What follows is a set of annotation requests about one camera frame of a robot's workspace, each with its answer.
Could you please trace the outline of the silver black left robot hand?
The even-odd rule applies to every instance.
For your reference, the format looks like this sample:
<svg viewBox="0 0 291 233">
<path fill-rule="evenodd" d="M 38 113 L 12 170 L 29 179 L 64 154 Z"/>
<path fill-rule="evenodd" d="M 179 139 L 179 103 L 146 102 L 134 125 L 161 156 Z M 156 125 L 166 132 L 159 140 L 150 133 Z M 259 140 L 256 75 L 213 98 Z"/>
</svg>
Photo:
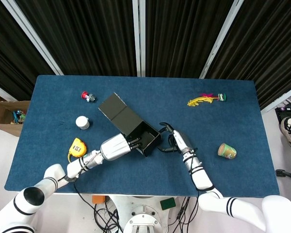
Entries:
<svg viewBox="0 0 291 233">
<path fill-rule="evenodd" d="M 101 144 L 100 153 L 105 160 L 113 161 L 130 153 L 141 144 L 141 137 L 127 139 L 123 134 L 119 133 Z"/>
</svg>

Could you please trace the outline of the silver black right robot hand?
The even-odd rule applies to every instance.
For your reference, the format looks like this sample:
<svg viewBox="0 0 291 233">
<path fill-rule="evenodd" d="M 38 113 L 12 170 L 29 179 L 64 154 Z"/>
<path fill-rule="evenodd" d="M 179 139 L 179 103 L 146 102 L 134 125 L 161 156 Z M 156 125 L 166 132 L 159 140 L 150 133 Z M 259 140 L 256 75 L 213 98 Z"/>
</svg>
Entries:
<svg viewBox="0 0 291 233">
<path fill-rule="evenodd" d="M 170 147 L 169 148 L 158 147 L 159 151 L 164 153 L 178 152 L 182 155 L 186 153 L 195 154 L 196 148 L 192 147 L 188 138 L 184 134 L 175 130 L 167 122 L 160 122 L 160 125 L 163 126 L 163 128 L 159 130 L 160 135 L 162 135 L 163 132 L 169 132 L 168 143 Z"/>
</svg>

